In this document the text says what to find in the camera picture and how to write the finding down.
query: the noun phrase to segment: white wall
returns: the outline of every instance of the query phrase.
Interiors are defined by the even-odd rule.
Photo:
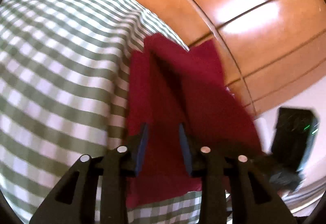
[[[274,126],[278,117],[278,108],[289,106],[313,109],[319,118],[319,130],[311,157],[304,170],[306,180],[304,186],[326,176],[326,76],[289,101],[275,107],[258,117],[258,133],[264,151],[270,151],[274,137]]]

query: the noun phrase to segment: silver screw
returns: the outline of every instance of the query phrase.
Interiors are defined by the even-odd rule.
[[[89,161],[89,155],[83,155],[80,157],[80,161],[81,162],[86,162],[86,161]]]
[[[247,162],[247,161],[248,161],[248,158],[247,158],[247,156],[245,156],[245,155],[240,155],[240,156],[238,157],[238,160],[239,160],[240,162]]]
[[[126,146],[120,146],[117,148],[117,151],[120,153],[124,153],[128,150],[128,148]]]
[[[210,153],[211,152],[211,149],[209,147],[201,147],[200,148],[200,151],[202,153]]]

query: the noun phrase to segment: dark red fabric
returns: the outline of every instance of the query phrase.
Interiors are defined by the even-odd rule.
[[[209,147],[240,143],[253,152],[260,141],[249,115],[225,90],[213,41],[185,51],[161,34],[148,36],[143,53],[131,57],[128,134],[149,124],[142,171],[128,180],[127,207],[201,190],[185,170],[179,124]]]

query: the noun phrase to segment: red cloth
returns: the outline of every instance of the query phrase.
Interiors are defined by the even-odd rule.
[[[128,134],[149,124],[142,171],[128,180],[127,207],[201,190],[200,179],[185,170],[179,124],[209,147],[241,143],[259,153],[260,141],[249,115],[225,90],[213,41],[185,51],[161,34],[148,36],[144,52],[130,65]]]

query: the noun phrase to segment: gingham pattern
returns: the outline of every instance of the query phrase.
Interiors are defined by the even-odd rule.
[[[0,187],[24,223],[80,155],[119,145],[130,51],[156,32],[187,49],[135,0],[3,0]],[[129,222],[196,222],[200,196],[130,210]]]

